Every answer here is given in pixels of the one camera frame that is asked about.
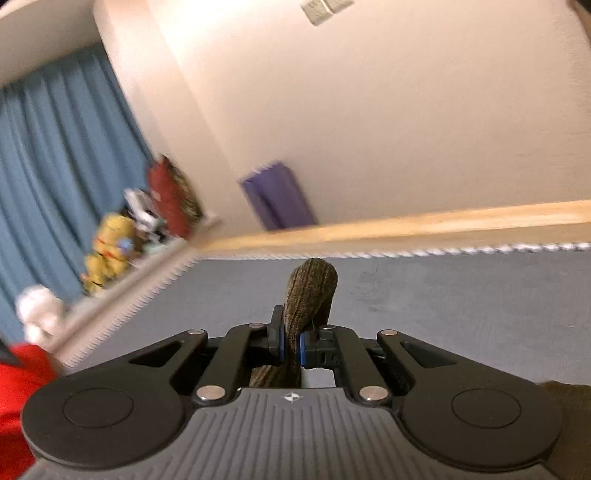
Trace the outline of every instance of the red object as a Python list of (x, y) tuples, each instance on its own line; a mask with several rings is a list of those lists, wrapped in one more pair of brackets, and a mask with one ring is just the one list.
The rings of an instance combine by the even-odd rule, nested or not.
[(22, 365), (0, 364), (0, 480), (15, 480), (35, 461), (22, 435), (21, 412), (29, 397), (56, 378), (47, 353), (37, 345), (10, 349)]
[(181, 208), (183, 196), (170, 174), (170, 160), (162, 160), (148, 170), (148, 185), (156, 208), (166, 220), (168, 231), (183, 238), (189, 238), (191, 227)]

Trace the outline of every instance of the ceiling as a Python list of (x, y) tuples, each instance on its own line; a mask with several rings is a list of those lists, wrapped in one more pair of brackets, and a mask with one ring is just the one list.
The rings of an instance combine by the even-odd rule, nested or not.
[(92, 4), (93, 0), (9, 0), (1, 7), (0, 85), (99, 41)]

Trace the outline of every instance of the light switch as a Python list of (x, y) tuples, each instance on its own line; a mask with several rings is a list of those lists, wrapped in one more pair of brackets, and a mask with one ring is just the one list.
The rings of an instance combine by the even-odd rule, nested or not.
[(326, 5), (332, 10), (332, 13), (337, 14), (343, 8), (347, 8), (349, 5), (353, 5), (355, 0), (325, 0)]
[(322, 22), (332, 17), (332, 12), (322, 0), (309, 0), (301, 4), (301, 9), (304, 11), (312, 25), (320, 25)]

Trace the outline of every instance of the logo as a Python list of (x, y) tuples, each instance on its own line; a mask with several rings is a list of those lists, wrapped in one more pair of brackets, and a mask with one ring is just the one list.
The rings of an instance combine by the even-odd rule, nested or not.
[(299, 399), (304, 398), (304, 397), (302, 397), (301, 395), (298, 395), (295, 392), (289, 392), (285, 397), (282, 397), (282, 398), (286, 399), (289, 403), (293, 403), (293, 402), (298, 401)]

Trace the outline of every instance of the knitted sock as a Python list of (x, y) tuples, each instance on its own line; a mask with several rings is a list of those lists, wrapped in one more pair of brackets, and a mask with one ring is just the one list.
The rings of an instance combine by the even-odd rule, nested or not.
[(310, 322), (315, 329), (326, 325), (337, 280), (335, 268), (321, 258), (309, 258), (291, 273), (283, 305), (287, 337), (285, 361), (280, 367), (266, 365), (253, 369), (251, 387), (301, 386), (301, 367), (297, 358), (300, 333)]

